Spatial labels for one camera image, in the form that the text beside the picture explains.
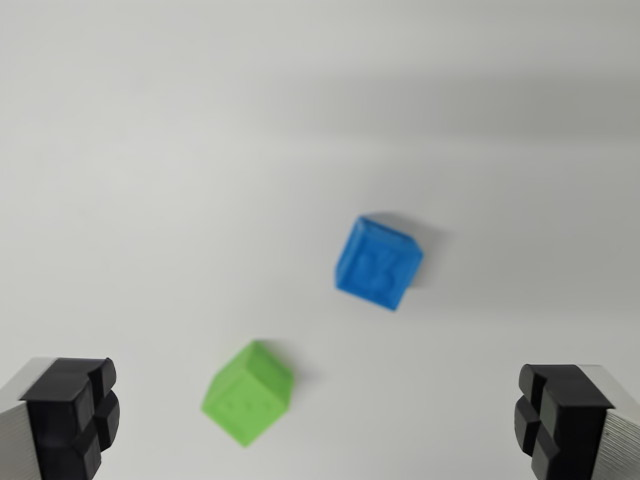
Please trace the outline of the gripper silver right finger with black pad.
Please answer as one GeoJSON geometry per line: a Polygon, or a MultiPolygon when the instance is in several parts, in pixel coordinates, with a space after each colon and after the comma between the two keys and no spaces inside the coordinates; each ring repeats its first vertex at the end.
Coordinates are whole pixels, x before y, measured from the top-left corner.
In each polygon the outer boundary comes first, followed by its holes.
{"type": "Polygon", "coordinates": [[[525,364],[514,431],[541,480],[639,478],[639,402],[600,365],[525,364]]]}

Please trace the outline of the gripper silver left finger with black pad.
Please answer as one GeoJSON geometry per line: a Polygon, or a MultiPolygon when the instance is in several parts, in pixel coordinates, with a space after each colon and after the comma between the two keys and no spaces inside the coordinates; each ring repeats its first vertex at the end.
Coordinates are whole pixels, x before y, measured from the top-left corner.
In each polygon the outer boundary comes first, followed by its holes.
{"type": "Polygon", "coordinates": [[[109,358],[30,359],[1,387],[1,477],[92,479],[116,438],[109,358]]]}

